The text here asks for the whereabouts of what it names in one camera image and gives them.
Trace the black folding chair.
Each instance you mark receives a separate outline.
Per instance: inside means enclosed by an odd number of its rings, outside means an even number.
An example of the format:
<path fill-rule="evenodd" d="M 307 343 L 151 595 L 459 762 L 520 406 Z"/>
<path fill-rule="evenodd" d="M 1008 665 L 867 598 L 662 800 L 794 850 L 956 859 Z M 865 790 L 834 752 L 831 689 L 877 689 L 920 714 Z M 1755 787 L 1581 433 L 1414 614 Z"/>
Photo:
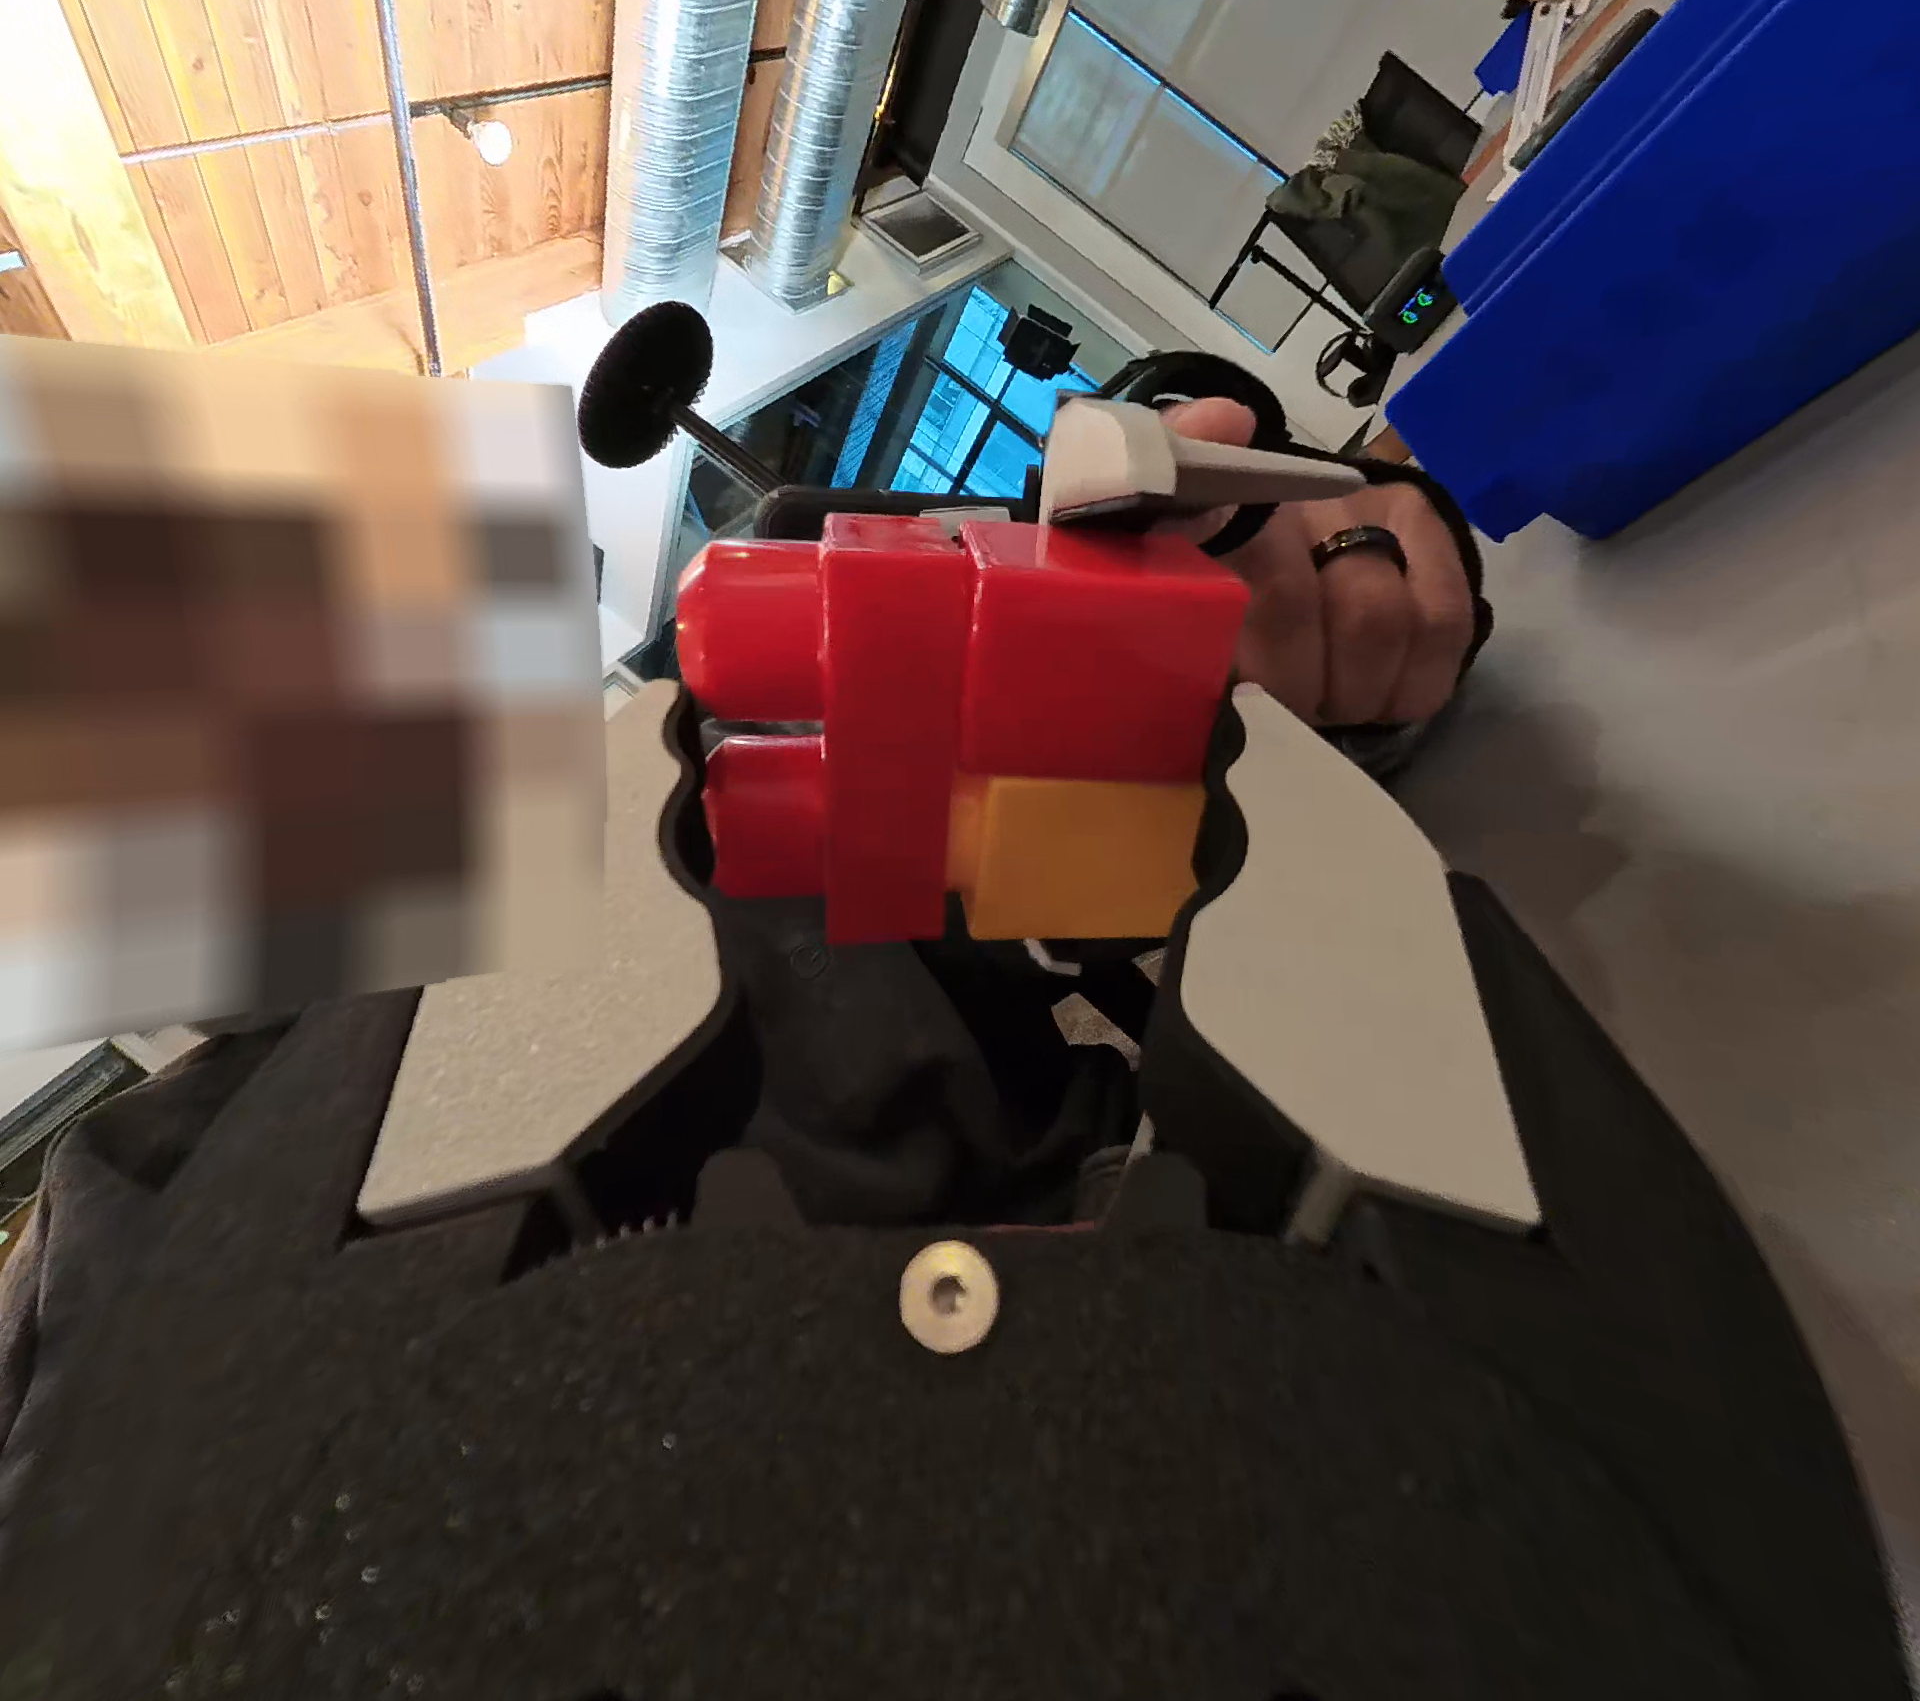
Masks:
<path fill-rule="evenodd" d="M 1460 182 L 1469 157 L 1478 148 L 1475 117 L 1454 108 L 1395 53 L 1379 56 L 1371 90 L 1331 123 L 1330 134 L 1324 134 L 1303 168 L 1331 162 L 1358 135 L 1379 150 L 1408 154 L 1432 169 L 1457 178 Z M 1234 287 L 1234 278 L 1248 264 L 1263 264 L 1282 275 L 1282 281 L 1301 289 L 1310 302 L 1331 308 L 1352 334 L 1377 339 L 1371 332 L 1371 308 L 1379 297 L 1405 292 L 1405 287 L 1432 275 L 1442 278 L 1447 239 L 1438 249 L 1423 249 L 1405 264 L 1391 264 L 1388 256 L 1363 246 L 1360 236 L 1347 230 L 1310 227 L 1282 216 L 1275 210 L 1275 192 L 1282 182 L 1266 195 L 1260 221 L 1240 239 L 1234 260 L 1211 297 L 1211 308 L 1223 305 L 1226 292 Z"/>

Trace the metal ceiling pipe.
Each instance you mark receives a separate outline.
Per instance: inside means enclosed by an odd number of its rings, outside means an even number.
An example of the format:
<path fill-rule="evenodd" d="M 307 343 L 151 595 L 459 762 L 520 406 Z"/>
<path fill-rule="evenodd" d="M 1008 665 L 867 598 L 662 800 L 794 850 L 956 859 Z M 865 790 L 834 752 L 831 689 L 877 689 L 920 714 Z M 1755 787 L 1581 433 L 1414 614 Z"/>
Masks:
<path fill-rule="evenodd" d="M 397 24 L 397 0 L 370 0 L 377 18 L 377 45 L 383 63 L 388 117 L 393 130 L 397 179 L 403 195 L 403 221 L 409 230 L 411 289 L 417 305 L 420 334 L 420 370 L 442 377 L 442 332 L 437 319 L 437 292 L 427 258 L 427 221 L 417 186 L 417 148 L 411 134 L 411 100 L 403 71 L 403 34 Z"/>

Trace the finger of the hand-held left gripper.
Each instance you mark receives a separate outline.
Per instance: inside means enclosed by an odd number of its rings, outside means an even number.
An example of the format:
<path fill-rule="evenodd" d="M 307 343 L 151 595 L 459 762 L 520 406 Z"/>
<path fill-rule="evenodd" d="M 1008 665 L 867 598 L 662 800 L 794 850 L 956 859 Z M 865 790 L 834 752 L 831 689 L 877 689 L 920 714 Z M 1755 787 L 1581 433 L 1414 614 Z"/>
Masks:
<path fill-rule="evenodd" d="M 1368 489 L 1358 466 L 1190 440 L 1134 404 L 1071 399 L 1044 453 L 1044 526 L 1141 528 Z"/>

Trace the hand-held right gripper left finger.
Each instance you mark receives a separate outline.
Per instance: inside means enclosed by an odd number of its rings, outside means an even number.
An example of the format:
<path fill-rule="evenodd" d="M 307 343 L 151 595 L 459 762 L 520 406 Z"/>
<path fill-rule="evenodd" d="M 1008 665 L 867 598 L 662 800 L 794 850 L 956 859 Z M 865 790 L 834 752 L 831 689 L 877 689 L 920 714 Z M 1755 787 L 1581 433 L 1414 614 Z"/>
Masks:
<path fill-rule="evenodd" d="M 420 993 L 358 1188 L 369 1229 L 552 1191 L 723 1011 L 712 917 L 678 846 L 698 717 L 643 682 L 608 717 L 608 902 L 580 966 Z"/>

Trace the green jacket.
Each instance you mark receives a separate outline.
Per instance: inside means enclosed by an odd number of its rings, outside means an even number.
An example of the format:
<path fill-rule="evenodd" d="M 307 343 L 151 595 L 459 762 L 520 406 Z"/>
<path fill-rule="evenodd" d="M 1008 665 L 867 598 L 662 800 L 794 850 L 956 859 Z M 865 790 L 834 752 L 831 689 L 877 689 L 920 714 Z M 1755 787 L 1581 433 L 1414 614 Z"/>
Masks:
<path fill-rule="evenodd" d="M 1289 178 L 1275 192 L 1275 210 L 1310 227 L 1347 230 L 1391 264 L 1405 264 L 1423 249 L 1438 249 L 1460 199 L 1457 178 L 1379 150 L 1358 135 L 1331 162 Z"/>

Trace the blue plastic bin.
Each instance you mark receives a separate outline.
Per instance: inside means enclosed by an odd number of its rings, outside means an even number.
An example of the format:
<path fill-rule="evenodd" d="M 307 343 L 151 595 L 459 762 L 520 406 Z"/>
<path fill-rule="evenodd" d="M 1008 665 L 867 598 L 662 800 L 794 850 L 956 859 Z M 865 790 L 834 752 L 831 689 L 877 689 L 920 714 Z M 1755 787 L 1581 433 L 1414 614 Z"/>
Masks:
<path fill-rule="evenodd" d="M 1676 0 L 1450 253 L 1388 422 L 1610 538 L 1917 332 L 1917 0 Z"/>

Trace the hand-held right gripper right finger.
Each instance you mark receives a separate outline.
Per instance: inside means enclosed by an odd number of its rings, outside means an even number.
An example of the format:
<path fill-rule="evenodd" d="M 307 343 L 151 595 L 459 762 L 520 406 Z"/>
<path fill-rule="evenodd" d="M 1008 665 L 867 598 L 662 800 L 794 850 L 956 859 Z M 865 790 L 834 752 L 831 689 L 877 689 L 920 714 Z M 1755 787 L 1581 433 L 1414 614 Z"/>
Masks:
<path fill-rule="evenodd" d="M 1214 1221 L 1327 1247 L 1383 1195 L 1540 1227 L 1447 861 L 1256 685 L 1223 712 L 1199 867 L 1167 944 L 1141 1110 Z"/>

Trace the yellow one-stud block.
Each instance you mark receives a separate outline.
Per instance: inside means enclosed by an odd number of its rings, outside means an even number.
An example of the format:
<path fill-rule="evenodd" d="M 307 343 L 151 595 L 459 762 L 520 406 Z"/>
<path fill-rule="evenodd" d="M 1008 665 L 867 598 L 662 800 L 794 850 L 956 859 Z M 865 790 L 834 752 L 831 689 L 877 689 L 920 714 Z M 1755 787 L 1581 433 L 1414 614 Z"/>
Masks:
<path fill-rule="evenodd" d="M 1163 944 L 1198 888 L 1205 782 L 960 777 L 947 888 L 983 944 Z"/>

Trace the black round disc on rod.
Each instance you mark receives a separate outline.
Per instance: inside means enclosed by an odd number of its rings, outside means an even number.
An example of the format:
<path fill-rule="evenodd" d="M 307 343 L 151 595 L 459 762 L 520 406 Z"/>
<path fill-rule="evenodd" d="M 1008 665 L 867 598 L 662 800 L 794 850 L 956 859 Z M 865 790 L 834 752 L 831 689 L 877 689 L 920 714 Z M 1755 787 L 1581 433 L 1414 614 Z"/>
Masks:
<path fill-rule="evenodd" d="M 577 399 L 577 440 L 587 464 L 635 470 L 691 440 L 712 466 L 753 497 L 770 497 L 779 479 L 700 420 L 695 404 L 712 370 L 707 319 L 685 302 L 656 302 L 627 319 L 594 358 Z"/>

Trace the person's left hand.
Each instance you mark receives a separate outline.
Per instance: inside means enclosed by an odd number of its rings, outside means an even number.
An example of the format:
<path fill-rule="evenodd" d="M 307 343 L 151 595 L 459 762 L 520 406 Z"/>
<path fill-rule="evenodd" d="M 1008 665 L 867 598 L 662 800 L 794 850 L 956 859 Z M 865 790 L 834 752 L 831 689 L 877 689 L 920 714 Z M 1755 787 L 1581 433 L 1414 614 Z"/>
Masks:
<path fill-rule="evenodd" d="M 1358 470 L 1368 489 L 1275 508 L 1217 553 L 1251 595 L 1234 666 L 1317 731 L 1416 731 L 1493 630 L 1483 558 L 1419 470 Z"/>

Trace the large glass window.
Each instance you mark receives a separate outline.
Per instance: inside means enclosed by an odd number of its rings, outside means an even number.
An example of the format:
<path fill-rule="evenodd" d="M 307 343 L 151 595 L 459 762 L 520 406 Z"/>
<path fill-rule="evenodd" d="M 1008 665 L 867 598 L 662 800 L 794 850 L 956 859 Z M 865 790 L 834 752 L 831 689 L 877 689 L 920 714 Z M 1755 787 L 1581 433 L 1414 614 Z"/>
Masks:
<path fill-rule="evenodd" d="M 1372 41 L 1371 0 L 1067 0 L 1008 150 L 1211 297 Z"/>

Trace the red one-stud block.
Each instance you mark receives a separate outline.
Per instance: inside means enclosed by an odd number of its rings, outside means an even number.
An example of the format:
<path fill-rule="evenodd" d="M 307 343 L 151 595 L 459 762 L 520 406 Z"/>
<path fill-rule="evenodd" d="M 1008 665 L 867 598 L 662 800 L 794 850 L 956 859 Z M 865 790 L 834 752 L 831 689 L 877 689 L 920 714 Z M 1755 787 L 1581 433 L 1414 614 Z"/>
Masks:
<path fill-rule="evenodd" d="M 1251 587 L 1175 534 L 974 518 L 964 777 L 1205 777 Z"/>

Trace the red two-stud block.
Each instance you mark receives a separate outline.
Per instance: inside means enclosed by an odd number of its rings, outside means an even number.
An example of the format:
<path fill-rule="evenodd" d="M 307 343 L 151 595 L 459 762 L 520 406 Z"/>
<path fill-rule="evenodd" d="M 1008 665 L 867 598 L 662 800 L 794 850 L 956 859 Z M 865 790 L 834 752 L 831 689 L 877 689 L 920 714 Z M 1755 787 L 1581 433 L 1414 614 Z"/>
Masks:
<path fill-rule="evenodd" d="M 923 516 L 691 561 L 678 665 L 728 731 L 705 772 L 723 896 L 821 901 L 834 947 L 944 935 L 968 630 L 972 565 Z"/>

